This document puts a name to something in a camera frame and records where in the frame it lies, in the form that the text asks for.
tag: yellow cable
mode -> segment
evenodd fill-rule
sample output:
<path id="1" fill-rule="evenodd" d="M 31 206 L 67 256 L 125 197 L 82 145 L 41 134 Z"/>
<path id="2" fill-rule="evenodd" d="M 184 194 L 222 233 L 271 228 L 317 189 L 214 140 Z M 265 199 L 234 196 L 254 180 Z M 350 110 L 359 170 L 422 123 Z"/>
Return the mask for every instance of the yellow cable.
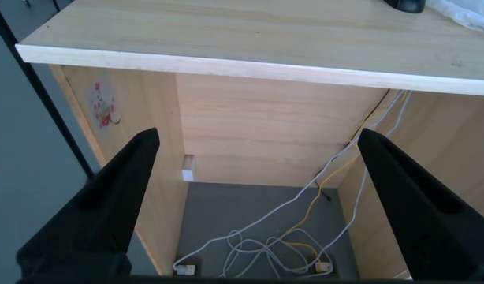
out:
<path id="1" fill-rule="evenodd" d="M 403 94 L 403 96 L 401 97 L 401 102 L 403 102 L 405 100 L 405 97 L 407 96 L 407 93 L 408 93 L 408 90 L 405 90 L 405 93 Z M 363 124 L 367 121 L 368 117 L 370 115 L 366 116 L 362 122 L 361 122 L 361 125 L 359 126 L 358 129 L 360 129 Z M 359 153 L 358 155 L 356 155 L 354 158 L 350 159 L 349 161 L 347 161 L 344 165 L 342 165 L 340 168 L 338 168 L 337 170 L 335 170 L 331 175 L 329 175 L 327 178 L 324 179 L 324 181 L 322 181 L 322 183 L 319 185 L 319 191 L 318 191 L 318 195 L 312 200 L 311 202 L 311 205 L 309 205 L 308 209 L 307 209 L 307 214 L 305 215 L 305 217 L 300 221 L 298 222 L 295 226 L 291 227 L 289 230 L 287 230 L 285 233 L 288 233 L 290 230 L 293 230 L 295 228 L 297 228 L 298 226 L 300 226 L 301 224 L 303 224 L 303 222 L 305 222 L 311 212 L 311 209 L 312 207 L 314 206 L 315 204 L 315 201 L 317 201 L 317 199 L 319 199 L 319 197 L 321 196 L 321 191 L 322 191 L 322 187 L 323 185 L 331 178 L 333 177 L 335 174 L 338 174 L 341 170 L 343 170 L 347 165 L 349 165 L 350 163 L 354 162 L 354 160 L 356 160 L 356 158 L 359 157 Z M 312 247 L 311 245 L 308 245 L 308 244 L 302 244 L 302 243 L 296 243 L 296 242 L 287 242 L 287 241 L 283 241 L 284 243 L 288 244 L 288 245 L 298 245 L 298 246 L 304 246 L 304 247 L 308 247 L 312 250 L 312 252 L 314 252 L 315 254 L 315 257 L 317 258 L 318 257 L 318 253 L 316 252 L 316 250 L 314 249 L 314 247 Z"/>
<path id="2" fill-rule="evenodd" d="M 322 181 L 321 185 L 319 186 L 319 190 L 318 190 L 318 195 L 312 200 L 311 202 L 311 205 L 309 205 L 308 207 L 308 210 L 307 210 L 307 214 L 305 215 L 305 217 L 303 217 L 303 219 L 298 222 L 295 226 L 291 227 L 289 230 L 286 231 L 286 233 L 289 233 L 290 230 L 293 230 L 295 228 L 297 228 L 299 225 L 303 224 L 303 222 L 305 222 L 305 220 L 307 220 L 308 218 L 308 215 L 311 213 L 311 209 L 312 209 L 312 206 L 314 206 L 315 204 L 315 201 L 317 201 L 319 199 L 319 197 L 321 196 L 321 190 L 322 190 L 322 186 L 330 179 L 332 178 L 335 174 L 338 174 L 341 170 L 343 170 L 346 166 L 348 166 L 350 163 L 354 162 L 354 160 L 356 158 L 358 158 L 359 154 L 356 155 L 355 157 L 353 157 L 352 159 L 348 160 L 344 165 L 342 165 L 341 167 L 339 167 L 337 170 L 335 170 L 330 176 L 328 176 L 327 178 L 324 179 L 324 181 Z"/>
<path id="3" fill-rule="evenodd" d="M 354 162 L 354 160 L 356 158 L 358 158 L 359 154 L 356 155 L 356 157 L 350 159 L 349 161 L 347 161 L 344 165 L 342 165 L 340 168 L 338 168 L 337 170 L 335 170 L 331 175 L 329 175 L 327 178 L 324 179 L 324 181 L 322 181 L 321 185 L 319 186 L 319 191 L 318 191 L 318 195 L 312 200 L 311 202 L 311 205 L 309 205 L 308 209 L 307 209 L 307 214 L 305 215 L 305 217 L 303 218 L 303 220 L 301 220 L 300 222 L 298 222 L 295 226 L 293 226 L 291 229 L 287 230 L 286 233 L 288 233 L 290 230 L 293 230 L 295 228 L 297 228 L 299 225 L 301 225 L 303 222 L 305 222 L 305 220 L 307 220 L 308 218 L 308 215 L 309 213 L 311 212 L 311 209 L 312 207 L 314 206 L 314 203 L 317 199 L 319 199 L 319 197 L 321 196 L 321 191 L 322 191 L 322 186 L 330 179 L 332 178 L 335 174 L 338 174 L 341 170 L 343 170 L 347 165 L 349 165 L 350 163 Z M 316 250 L 314 249 L 314 247 L 312 247 L 311 245 L 308 245 L 308 244 L 302 244 L 302 243 L 296 243 L 296 242 L 287 242 L 287 241 L 283 241 L 285 244 L 288 244 L 288 245 L 299 245 L 299 246 L 304 246 L 304 247 L 308 247 L 312 250 L 312 252 L 314 252 L 315 254 L 315 257 L 318 257 L 318 253 L 316 252 Z"/>

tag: gray carpet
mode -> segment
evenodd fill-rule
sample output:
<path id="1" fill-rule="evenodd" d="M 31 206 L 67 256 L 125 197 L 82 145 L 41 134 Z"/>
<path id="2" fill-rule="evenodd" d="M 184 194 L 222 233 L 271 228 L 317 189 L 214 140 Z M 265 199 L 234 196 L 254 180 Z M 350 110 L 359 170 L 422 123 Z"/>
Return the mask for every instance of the gray carpet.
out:
<path id="1" fill-rule="evenodd" d="M 225 236 L 230 230 L 243 228 L 276 206 L 292 199 L 299 190 L 292 187 L 191 183 L 177 255 L 184 256 L 213 237 Z M 332 200 L 328 201 L 321 196 L 312 209 L 309 219 L 301 226 L 321 245 L 332 241 L 345 226 L 337 190 L 325 189 L 325 192 L 332 197 Z M 305 216 L 307 208 L 316 194 L 317 189 L 306 190 L 297 201 L 245 231 L 244 237 L 265 242 L 270 236 L 280 236 Z M 286 241 L 310 244 L 302 234 L 290 235 Z M 308 258 L 314 258 L 314 254 L 309 248 L 298 249 Z M 212 277 L 221 274 L 229 251 L 230 247 L 226 241 L 216 241 L 196 255 L 202 262 L 202 276 Z M 288 267 L 303 266 L 300 257 L 284 245 L 276 245 L 275 252 Z M 359 277 L 347 233 L 328 249 L 328 253 L 336 263 L 336 273 L 334 276 L 328 277 L 329 279 L 356 279 Z M 228 276 L 241 272 L 252 257 L 254 255 L 240 254 Z M 279 269 L 279 273 L 285 278 L 298 276 L 286 274 L 281 269 Z M 262 254 L 243 278 L 276 278 L 276 275 L 268 264 L 265 254 Z"/>

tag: wooden side panel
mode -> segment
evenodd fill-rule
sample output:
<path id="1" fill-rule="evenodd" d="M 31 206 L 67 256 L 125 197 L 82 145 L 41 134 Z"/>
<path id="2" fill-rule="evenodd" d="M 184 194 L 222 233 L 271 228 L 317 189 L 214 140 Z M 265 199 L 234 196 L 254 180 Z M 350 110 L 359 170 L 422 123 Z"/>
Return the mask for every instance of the wooden side panel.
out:
<path id="1" fill-rule="evenodd" d="M 189 74 L 177 86 L 198 181 L 291 186 L 306 185 L 386 91 Z"/>
<path id="2" fill-rule="evenodd" d="M 136 231 L 158 272 L 170 275 L 187 194 L 180 178 L 184 144 L 175 75 L 73 66 L 52 69 L 101 166 L 139 131 L 158 129 L 160 148 Z M 121 122 L 100 131 L 85 92 L 103 73 L 109 77 Z"/>
<path id="3" fill-rule="evenodd" d="M 394 126 L 401 105 L 377 131 Z M 415 92 L 389 139 L 484 216 L 484 97 Z M 338 189 L 349 220 L 363 169 L 358 158 Z M 369 178 L 349 235 L 362 278 L 404 275 L 403 256 Z"/>

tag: wooden desk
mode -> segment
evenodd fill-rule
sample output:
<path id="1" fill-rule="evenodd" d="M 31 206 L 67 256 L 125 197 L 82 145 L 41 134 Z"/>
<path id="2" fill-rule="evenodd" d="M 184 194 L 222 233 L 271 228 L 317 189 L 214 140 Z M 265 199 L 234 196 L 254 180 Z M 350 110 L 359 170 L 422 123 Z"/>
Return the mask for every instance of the wooden desk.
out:
<path id="1" fill-rule="evenodd" d="M 158 127 L 137 231 L 165 275 L 187 194 L 184 154 L 195 155 L 198 181 L 303 186 L 400 89 L 420 92 L 390 139 L 484 214 L 484 34 L 432 10 L 407 14 L 382 0 L 76 0 L 17 49 L 51 65 L 101 165 Z M 101 130 L 86 94 L 102 77 L 121 123 Z M 346 218 L 362 168 L 359 159 L 329 183 Z M 394 277 L 404 261 L 373 185 L 365 191 L 350 229 L 359 270 Z"/>

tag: floral sticker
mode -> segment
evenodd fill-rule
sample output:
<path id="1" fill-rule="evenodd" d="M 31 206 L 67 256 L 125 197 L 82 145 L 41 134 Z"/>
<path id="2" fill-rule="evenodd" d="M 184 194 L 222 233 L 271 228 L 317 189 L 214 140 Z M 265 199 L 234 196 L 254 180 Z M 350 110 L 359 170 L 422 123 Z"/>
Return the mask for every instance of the floral sticker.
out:
<path id="1" fill-rule="evenodd" d="M 86 100 L 91 108 L 95 125 L 98 126 L 100 132 L 105 132 L 111 124 L 116 125 L 121 121 L 107 74 L 101 75 L 90 86 L 86 91 Z"/>

